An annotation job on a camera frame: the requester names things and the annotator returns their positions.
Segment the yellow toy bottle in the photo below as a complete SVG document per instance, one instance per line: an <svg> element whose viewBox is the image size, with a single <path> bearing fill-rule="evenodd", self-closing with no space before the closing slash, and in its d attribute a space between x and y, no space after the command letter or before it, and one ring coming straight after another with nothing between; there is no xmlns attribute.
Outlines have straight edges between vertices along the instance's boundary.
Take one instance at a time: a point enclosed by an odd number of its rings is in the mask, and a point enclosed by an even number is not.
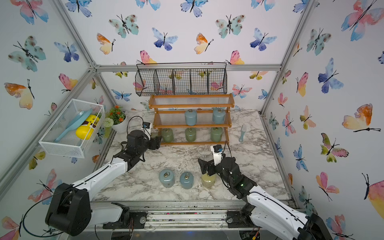
<svg viewBox="0 0 384 240"><path fill-rule="evenodd" d="M76 129L76 136L81 140L89 140L95 131L100 118L96 115L89 115L87 119Z"/></svg>

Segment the green canister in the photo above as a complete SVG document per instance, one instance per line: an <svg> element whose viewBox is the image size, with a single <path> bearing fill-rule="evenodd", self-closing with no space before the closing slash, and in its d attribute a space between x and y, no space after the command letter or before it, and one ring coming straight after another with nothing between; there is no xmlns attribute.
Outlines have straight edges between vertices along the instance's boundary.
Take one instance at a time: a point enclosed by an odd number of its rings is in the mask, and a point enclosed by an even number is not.
<svg viewBox="0 0 384 240"><path fill-rule="evenodd" d="M223 128L222 127L212 127L211 128L211 141L219 143L222 141Z"/></svg>
<svg viewBox="0 0 384 240"><path fill-rule="evenodd" d="M164 128L162 129L162 137L163 141L165 143L171 143L174 141L174 133L173 130L170 128Z"/></svg>
<svg viewBox="0 0 384 240"><path fill-rule="evenodd" d="M186 136L186 140L188 142L194 142L197 138L197 132L196 132L196 129L195 128L187 128L185 129L185 136Z"/></svg>
<svg viewBox="0 0 384 240"><path fill-rule="evenodd" d="M151 138L152 139L156 138L157 136L159 136L159 132L158 131L152 131L151 132Z"/></svg>

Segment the light blue canister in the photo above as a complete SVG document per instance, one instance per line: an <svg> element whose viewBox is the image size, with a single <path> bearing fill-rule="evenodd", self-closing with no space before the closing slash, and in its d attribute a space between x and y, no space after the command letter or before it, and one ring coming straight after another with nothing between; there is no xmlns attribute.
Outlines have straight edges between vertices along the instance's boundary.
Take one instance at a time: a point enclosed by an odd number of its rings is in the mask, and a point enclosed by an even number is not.
<svg viewBox="0 0 384 240"><path fill-rule="evenodd" d="M170 169L164 169L159 173L159 181L165 188L171 188L175 184L175 174Z"/></svg>

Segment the wooden three-tier shelf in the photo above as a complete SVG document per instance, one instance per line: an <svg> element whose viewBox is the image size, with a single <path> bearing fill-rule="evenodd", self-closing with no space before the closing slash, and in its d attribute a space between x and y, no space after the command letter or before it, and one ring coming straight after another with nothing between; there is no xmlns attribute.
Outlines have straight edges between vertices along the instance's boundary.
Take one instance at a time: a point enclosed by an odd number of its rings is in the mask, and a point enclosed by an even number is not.
<svg viewBox="0 0 384 240"><path fill-rule="evenodd" d="M152 95L149 108L155 111L153 128L158 135L174 137L165 145L213 145L211 130L221 136L218 144L230 142L231 109L234 97L227 95Z"/></svg>

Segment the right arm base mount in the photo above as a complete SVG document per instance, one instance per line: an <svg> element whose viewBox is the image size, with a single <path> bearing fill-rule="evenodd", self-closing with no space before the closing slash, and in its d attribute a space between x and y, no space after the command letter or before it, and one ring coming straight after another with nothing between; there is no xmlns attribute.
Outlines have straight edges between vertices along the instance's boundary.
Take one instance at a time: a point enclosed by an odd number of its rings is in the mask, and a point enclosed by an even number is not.
<svg viewBox="0 0 384 240"><path fill-rule="evenodd" d="M253 205L245 204L239 211L227 211L226 223L228 228L257 227L251 220L251 214L255 208Z"/></svg>

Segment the potted flower plant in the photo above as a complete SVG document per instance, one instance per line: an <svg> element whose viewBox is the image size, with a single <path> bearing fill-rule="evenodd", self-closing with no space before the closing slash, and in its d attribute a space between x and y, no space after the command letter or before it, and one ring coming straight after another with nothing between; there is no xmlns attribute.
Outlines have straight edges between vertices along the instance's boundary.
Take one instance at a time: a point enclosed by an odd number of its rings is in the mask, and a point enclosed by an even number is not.
<svg viewBox="0 0 384 240"><path fill-rule="evenodd" d="M110 128L117 133L124 133L128 126L128 117L121 106L114 106L107 113L103 123L104 128Z"/></svg>

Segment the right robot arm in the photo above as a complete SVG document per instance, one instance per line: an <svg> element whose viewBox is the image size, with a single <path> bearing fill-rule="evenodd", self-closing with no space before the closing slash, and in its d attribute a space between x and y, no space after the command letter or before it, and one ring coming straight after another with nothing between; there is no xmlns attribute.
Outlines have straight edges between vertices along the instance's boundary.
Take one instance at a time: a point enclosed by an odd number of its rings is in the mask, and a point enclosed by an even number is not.
<svg viewBox="0 0 384 240"><path fill-rule="evenodd" d="M218 175L231 194L246 202L238 221L252 223L282 240L331 240L325 222L316 214L299 212L266 193L255 181L241 173L234 157L198 159L202 174Z"/></svg>

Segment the light blue brush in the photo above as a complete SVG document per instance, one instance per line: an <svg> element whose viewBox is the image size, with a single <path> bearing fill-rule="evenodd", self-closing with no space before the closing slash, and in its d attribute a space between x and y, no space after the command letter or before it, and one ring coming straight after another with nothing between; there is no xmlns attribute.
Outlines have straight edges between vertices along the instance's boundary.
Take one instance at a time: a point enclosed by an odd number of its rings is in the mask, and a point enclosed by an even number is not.
<svg viewBox="0 0 384 240"><path fill-rule="evenodd" d="M244 142L244 136L245 136L245 133L247 132L247 125L242 125L241 127L241 133L240 133L240 137L239 137L239 142L240 143L243 143Z"/></svg>

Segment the yellow tea canister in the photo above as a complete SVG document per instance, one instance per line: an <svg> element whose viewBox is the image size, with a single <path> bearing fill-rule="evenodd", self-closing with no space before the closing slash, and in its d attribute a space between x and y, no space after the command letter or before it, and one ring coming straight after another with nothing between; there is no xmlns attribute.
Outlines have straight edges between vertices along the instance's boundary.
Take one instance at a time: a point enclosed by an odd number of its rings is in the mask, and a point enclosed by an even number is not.
<svg viewBox="0 0 384 240"><path fill-rule="evenodd" d="M205 188L210 189L215 185L216 174L209 176L207 173L205 173L201 176L201 181Z"/></svg>

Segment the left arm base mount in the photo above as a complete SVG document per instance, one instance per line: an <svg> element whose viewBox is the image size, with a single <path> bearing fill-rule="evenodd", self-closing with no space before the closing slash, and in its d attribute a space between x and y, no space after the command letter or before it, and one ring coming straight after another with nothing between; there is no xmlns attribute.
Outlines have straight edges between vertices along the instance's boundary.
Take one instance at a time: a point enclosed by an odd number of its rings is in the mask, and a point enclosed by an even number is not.
<svg viewBox="0 0 384 240"><path fill-rule="evenodd" d="M112 203L115 207L122 210L118 220L103 224L103 229L106 230L141 230L145 228L148 214L146 212L131 211L128 206L120 203Z"/></svg>

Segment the teal dustpan scoop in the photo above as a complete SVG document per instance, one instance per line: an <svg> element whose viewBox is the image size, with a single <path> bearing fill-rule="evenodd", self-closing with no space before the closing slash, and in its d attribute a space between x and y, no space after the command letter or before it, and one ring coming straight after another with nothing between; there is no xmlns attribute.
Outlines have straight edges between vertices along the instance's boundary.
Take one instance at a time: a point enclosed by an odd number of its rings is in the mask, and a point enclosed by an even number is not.
<svg viewBox="0 0 384 240"><path fill-rule="evenodd" d="M82 111L78 113L67 125L66 129L54 140L55 143L59 142L64 138L70 131L76 130L79 128L83 122L91 115L92 109L88 111Z"/></svg>

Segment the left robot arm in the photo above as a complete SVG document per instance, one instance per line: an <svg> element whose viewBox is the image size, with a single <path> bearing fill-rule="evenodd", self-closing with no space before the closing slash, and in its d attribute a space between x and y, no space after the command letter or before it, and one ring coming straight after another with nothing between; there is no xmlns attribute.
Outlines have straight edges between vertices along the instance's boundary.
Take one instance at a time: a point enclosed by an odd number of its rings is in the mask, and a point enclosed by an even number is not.
<svg viewBox="0 0 384 240"><path fill-rule="evenodd" d="M129 207L119 203L94 207L91 200L117 177L138 162L144 162L145 152L159 149L161 140L161 136L151 137L146 130L131 131L127 140L121 143L122 149L108 164L73 184L63 183L55 189L45 218L46 225L73 237L87 227L101 224L123 229L132 227L134 220Z"/></svg>

